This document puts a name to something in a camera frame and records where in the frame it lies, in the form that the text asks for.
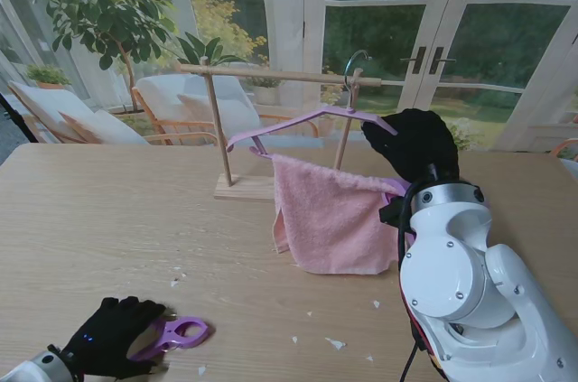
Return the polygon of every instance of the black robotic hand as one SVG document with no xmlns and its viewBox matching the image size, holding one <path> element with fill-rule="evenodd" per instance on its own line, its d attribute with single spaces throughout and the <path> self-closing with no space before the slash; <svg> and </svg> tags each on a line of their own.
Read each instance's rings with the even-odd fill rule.
<svg viewBox="0 0 578 382">
<path fill-rule="evenodd" d="M 361 129 L 371 147 L 384 155 L 403 179 L 415 182 L 427 177 L 430 164 L 435 165 L 438 178 L 459 179 L 458 149 L 437 114 L 412 108 L 382 118 L 397 135 L 369 122 Z"/>
<path fill-rule="evenodd" d="M 124 379 L 151 372 L 153 361 L 131 361 L 128 348 L 164 313 L 153 301 L 129 296 L 105 298 L 100 308 L 72 336 L 61 355 L 75 373 Z"/>
</svg>

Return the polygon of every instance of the wooden table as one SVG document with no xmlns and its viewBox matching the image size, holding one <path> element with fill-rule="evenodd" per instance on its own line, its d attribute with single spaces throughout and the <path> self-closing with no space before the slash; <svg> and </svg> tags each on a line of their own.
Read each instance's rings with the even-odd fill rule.
<svg viewBox="0 0 578 382">
<path fill-rule="evenodd" d="M 334 150 L 291 154 L 331 165 Z M 231 166 L 271 172 L 245 149 Z M 576 183 L 542 154 L 468 153 L 461 167 L 490 201 L 491 241 L 527 261 L 578 333 Z M 355 146 L 343 170 L 393 175 Z M 0 167 L 0 371 L 50 342 L 64 345 L 104 296 L 134 294 L 217 329 L 198 348 L 169 354 L 165 381 L 397 381 L 412 339 L 396 269 L 305 273 L 273 251 L 272 205 L 212 198 L 221 172 L 210 147 L 19 147 Z M 418 354 L 408 381 L 437 380 Z"/>
</svg>

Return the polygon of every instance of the hanger hook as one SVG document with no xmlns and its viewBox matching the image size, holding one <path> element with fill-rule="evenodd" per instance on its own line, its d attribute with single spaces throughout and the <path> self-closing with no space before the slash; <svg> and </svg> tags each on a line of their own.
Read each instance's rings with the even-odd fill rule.
<svg viewBox="0 0 578 382">
<path fill-rule="evenodd" d="M 371 60 L 371 57 L 369 57 L 369 54 L 367 51 L 357 50 L 353 53 L 350 60 L 347 62 L 347 65 L 345 66 L 345 71 L 343 72 L 343 83 L 345 84 L 345 88 L 347 89 L 347 91 L 350 93 L 350 96 L 351 96 L 351 90 L 350 90 L 350 86 L 347 83 L 347 73 L 350 71 L 350 67 L 351 67 L 351 64 L 353 63 L 353 61 L 355 61 L 355 59 L 357 59 L 360 54 L 363 54 L 363 57 L 365 57 L 365 60 L 367 60 L 367 61 Z"/>
</svg>

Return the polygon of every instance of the floor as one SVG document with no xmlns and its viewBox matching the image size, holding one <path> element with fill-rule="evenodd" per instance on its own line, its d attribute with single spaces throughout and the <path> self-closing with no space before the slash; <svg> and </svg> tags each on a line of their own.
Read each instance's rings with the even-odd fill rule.
<svg viewBox="0 0 578 382">
<path fill-rule="evenodd" d="M 28 143 L 24 134 L 18 129 L 5 111 L 0 107 L 0 164 L 3 163 L 12 151 L 20 144 Z"/>
</svg>

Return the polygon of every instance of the wooden rack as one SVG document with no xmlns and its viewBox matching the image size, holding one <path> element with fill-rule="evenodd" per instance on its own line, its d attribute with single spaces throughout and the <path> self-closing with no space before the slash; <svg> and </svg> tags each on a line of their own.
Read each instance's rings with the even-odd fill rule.
<svg viewBox="0 0 578 382">
<path fill-rule="evenodd" d="M 210 100 L 210 107 L 213 114 L 213 123 L 218 139 L 218 145 L 223 160 L 224 174 L 221 174 L 215 189 L 215 198 L 252 200 L 271 202 L 274 198 L 274 181 L 271 177 L 264 176 L 239 176 L 233 175 L 230 171 L 227 156 L 227 142 L 223 134 L 220 122 L 219 104 L 215 94 L 212 77 L 215 75 L 229 75 L 240 78 L 264 78 L 281 79 L 291 81 L 316 82 L 321 84 L 343 84 L 344 78 L 341 75 L 307 73 L 307 72 L 284 72 L 278 70 L 255 70 L 245 68 L 230 68 L 223 66 L 210 66 L 207 57 L 200 59 L 200 65 L 182 64 L 179 66 L 181 72 L 196 73 L 205 79 L 207 93 Z M 362 78 L 362 69 L 355 69 L 350 78 L 350 105 L 355 107 L 359 86 L 381 87 L 384 81 L 379 78 Z M 340 144 L 335 156 L 335 169 L 340 169 L 341 160 L 345 151 L 345 144 L 350 132 L 351 119 L 348 118 L 340 138 Z"/>
</svg>

